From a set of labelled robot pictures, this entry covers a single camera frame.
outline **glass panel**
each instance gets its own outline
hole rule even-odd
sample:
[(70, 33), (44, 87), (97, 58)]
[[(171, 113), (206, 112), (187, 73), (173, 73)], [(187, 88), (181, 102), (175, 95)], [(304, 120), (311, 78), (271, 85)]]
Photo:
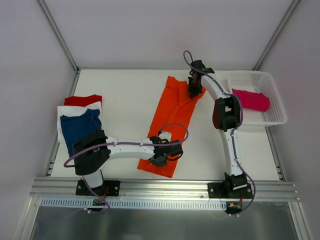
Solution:
[(240, 217), (221, 211), (40, 207), (32, 240), (297, 240), (287, 203), (255, 202)]

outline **clothing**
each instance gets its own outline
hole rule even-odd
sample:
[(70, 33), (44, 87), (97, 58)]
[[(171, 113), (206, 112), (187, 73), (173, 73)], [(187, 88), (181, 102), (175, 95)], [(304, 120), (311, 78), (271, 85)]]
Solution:
[(60, 117), (62, 115), (66, 117), (77, 117), (83, 115), (88, 109), (92, 110), (99, 110), (99, 116), (98, 118), (100, 121), (102, 120), (102, 106), (101, 102), (97, 101), (95, 103), (92, 103), (86, 107), (83, 106), (58, 106), (57, 107), (57, 122), (56, 122), (56, 127), (58, 131), (58, 143), (60, 144), (65, 144), (65, 138), (62, 132), (61, 128), (61, 119)]
[(266, 112), (270, 108), (270, 99), (262, 93), (236, 89), (232, 89), (232, 92), (239, 97), (242, 107), (245, 109)]
[[(159, 129), (168, 123), (177, 122), (188, 127), (196, 103), (204, 93), (205, 89), (202, 88), (202, 94), (190, 98), (187, 82), (178, 81), (174, 77), (169, 76), (156, 108), (147, 137), (157, 136)], [(178, 125), (170, 125), (163, 130), (171, 133), (171, 141), (182, 141), (186, 135), (184, 128)], [(172, 178), (177, 162), (178, 161), (167, 161), (167, 166), (155, 166), (151, 165), (149, 160), (140, 159), (137, 168), (146, 172)]]
[(96, 102), (102, 104), (102, 96), (94, 94), (91, 96), (70, 96), (64, 99), (65, 106), (85, 107)]
[(87, 109), (81, 116), (62, 115), (60, 117), (61, 129), (70, 157), (73, 155), (73, 144), (85, 136), (97, 130), (101, 130), (102, 125), (99, 114), (99, 109)]

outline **cable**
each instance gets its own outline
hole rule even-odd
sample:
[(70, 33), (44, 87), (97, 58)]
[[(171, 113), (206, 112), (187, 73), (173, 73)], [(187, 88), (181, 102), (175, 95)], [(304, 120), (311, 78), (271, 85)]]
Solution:
[(168, 123), (166, 125), (164, 125), (163, 127), (160, 128), (159, 131), (161, 131), (162, 129), (164, 129), (165, 127), (171, 126), (171, 125), (178, 125), (184, 128), (186, 135), (185, 138), (182, 141), (177, 141), (177, 142), (172, 142), (172, 143), (142, 143), (141, 142), (130, 142), (130, 141), (120, 141), (120, 142), (106, 142), (106, 143), (101, 143), (101, 144), (97, 144), (91, 147), (88, 147), (80, 152), (77, 152), (75, 155), (71, 156), (67, 161), (64, 162), (63, 166), (65, 168), (73, 168), (75, 165), (67, 165), (70, 161), (74, 160), (75, 158), (79, 157), (80, 155), (91, 151), (93, 149), (97, 149), (97, 148), (102, 148), (105, 146), (114, 146), (114, 145), (134, 145), (134, 146), (149, 146), (149, 147), (169, 147), (169, 146), (174, 146), (174, 145), (178, 145), (178, 144), (182, 144), (184, 141), (187, 140), (187, 138), (189, 137), (189, 131), (188, 129), (181, 123), (179, 122), (171, 122)]
[(196, 69), (195, 67), (191, 66), (191, 64), (188, 62), (188, 60), (187, 60), (187, 58), (186, 58), (186, 53), (189, 54), (191, 60), (193, 61), (192, 54), (191, 54), (191, 52), (188, 51), (188, 50), (185, 50), (185, 51), (183, 52), (184, 61), (186, 62), (186, 64), (187, 64), (193, 71), (198, 72), (198, 73), (200, 73), (200, 74), (202, 74), (202, 75), (205, 75), (205, 76), (207, 76), (208, 78), (210, 78), (210, 79), (218, 86), (218, 88), (220, 89), (220, 91), (222, 92), (222, 94), (224, 94), (224, 95), (226, 95), (226, 96), (233, 96), (233, 97), (235, 97), (235, 98), (237, 99), (237, 101), (239, 102), (239, 107), (240, 107), (240, 122), (239, 122), (239, 124), (238, 124), (234, 129), (232, 129), (232, 131), (231, 131), (232, 148), (233, 148), (234, 157), (235, 157), (234, 160), (235, 160), (236, 164), (237, 164), (238, 167), (241, 169), (241, 171), (250, 179), (250, 181), (252, 182), (252, 186), (253, 186), (253, 196), (252, 196), (252, 199), (251, 199), (251, 201), (249, 202), (249, 204), (246, 206), (246, 208), (241, 211), (241, 213), (242, 213), (244, 210), (246, 210), (246, 209), (253, 203), (253, 201), (254, 201), (254, 199), (255, 199), (255, 197), (256, 197), (256, 184), (255, 184), (254, 180), (247, 174), (247, 172), (243, 169), (243, 167), (242, 167), (241, 164), (239, 163), (239, 161), (238, 161), (238, 156), (237, 156), (237, 151), (236, 151), (236, 141), (235, 141), (234, 132), (235, 132), (235, 130), (237, 130), (237, 129), (242, 125), (242, 123), (243, 123), (243, 121), (244, 121), (244, 110), (243, 110), (242, 104), (241, 104), (240, 99), (239, 99), (239, 97), (238, 97), (237, 95), (232, 94), (232, 93), (225, 92), (224, 89), (221, 87), (220, 83), (218, 83), (217, 80), (215, 80), (212, 76), (210, 76), (209, 74), (207, 74), (207, 73), (205, 73), (205, 72), (203, 72), (203, 71), (201, 71), (201, 70), (198, 70), (198, 69)]
[(67, 220), (68, 218), (70, 218), (71, 216), (75, 215), (76, 213), (80, 212), (80, 211), (87, 211), (88, 214), (101, 214), (101, 213), (105, 213), (105, 212), (108, 212), (111, 208), (110, 208), (110, 205), (107, 203), (106, 199), (104, 197), (101, 197), (99, 195), (97, 195), (88, 185), (88, 182), (83, 178), (83, 181), (84, 181), (84, 184), (86, 185), (86, 187), (88, 188), (88, 190), (94, 195), (96, 196), (100, 201), (102, 201), (105, 206), (107, 206), (107, 209), (106, 210), (102, 210), (102, 211), (92, 211), (90, 209), (87, 209), (86, 207), (84, 208), (78, 208), (77, 210), (75, 210), (74, 212), (72, 212), (70, 215), (66, 216), (65, 218), (61, 219), (61, 220), (58, 220), (58, 221), (48, 221), (48, 220), (45, 220), (41, 217), (40, 213), (41, 213), (41, 209), (39, 211), (39, 214), (38, 214), (38, 219), (41, 220), (42, 222), (46, 223), (46, 224), (58, 224), (58, 223), (61, 223), (65, 220)]
[(94, 196), (96, 196), (100, 201), (102, 201), (108, 208), (106, 210), (102, 210), (102, 211), (99, 211), (99, 212), (96, 212), (96, 211), (91, 211), (89, 210), (88, 213), (93, 213), (93, 214), (101, 214), (101, 213), (104, 213), (104, 212), (108, 212), (111, 208), (110, 208), (110, 205), (107, 203), (106, 199), (103, 198), (102, 196), (99, 196), (98, 194), (96, 194), (92, 189), (91, 187), (89, 187), (89, 184), (88, 182), (86, 181), (85, 178), (83, 178), (83, 181), (84, 181), (84, 184), (85, 186), (88, 188), (88, 190), (90, 191), (90, 193), (92, 193)]
[(79, 209), (75, 210), (74, 212), (72, 212), (70, 215), (68, 215), (65, 218), (63, 218), (61, 220), (58, 220), (58, 221), (48, 221), (48, 220), (43, 219), (40, 216), (41, 211), (39, 211), (38, 219), (41, 220), (42, 222), (46, 223), (46, 224), (58, 224), (58, 223), (61, 223), (61, 222), (65, 221), (65, 220), (67, 220), (68, 218), (70, 218), (71, 216), (75, 215), (76, 213), (78, 213), (80, 211), (85, 211), (85, 210), (86, 210), (85, 208), (79, 208)]

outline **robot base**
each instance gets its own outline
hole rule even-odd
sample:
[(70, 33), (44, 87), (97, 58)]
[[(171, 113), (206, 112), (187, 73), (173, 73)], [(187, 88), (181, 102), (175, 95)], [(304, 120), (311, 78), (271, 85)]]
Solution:
[[(121, 183), (120, 181), (116, 181), (116, 180), (104, 180), (104, 184), (102, 186), (92, 188), (92, 190), (98, 196), (102, 196), (104, 195), (107, 188), (107, 192), (106, 192), (107, 197), (119, 197), (120, 183)], [(83, 180), (78, 181), (78, 184), (76, 185), (75, 195), (93, 196)]]
[(248, 183), (246, 187), (242, 187), (233, 191), (225, 188), (224, 182), (210, 182), (207, 185), (208, 195), (210, 199), (252, 199), (253, 193), (251, 185)]

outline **folded shirt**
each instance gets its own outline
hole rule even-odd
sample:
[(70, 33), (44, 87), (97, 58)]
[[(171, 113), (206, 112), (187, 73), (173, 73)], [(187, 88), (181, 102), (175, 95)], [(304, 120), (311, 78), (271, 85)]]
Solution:
[(232, 89), (232, 92), (238, 96), (244, 109), (266, 112), (270, 108), (270, 99), (263, 93), (255, 93), (237, 89)]
[(68, 148), (69, 156), (73, 155), (72, 146), (87, 135), (101, 130), (101, 121), (99, 119), (99, 109), (87, 109), (80, 116), (60, 117), (62, 134)]
[(61, 116), (66, 116), (66, 117), (77, 117), (83, 115), (88, 109), (91, 110), (99, 110), (99, 115), (98, 118), (101, 121), (102, 120), (102, 106), (101, 102), (97, 101), (95, 103), (92, 103), (88, 106), (58, 106), (57, 107), (57, 131), (58, 131), (58, 143), (60, 144), (65, 144), (65, 138), (62, 132), (61, 128)]
[(91, 96), (70, 96), (64, 99), (65, 106), (86, 107), (96, 102), (101, 102), (102, 104), (102, 96), (94, 94)]

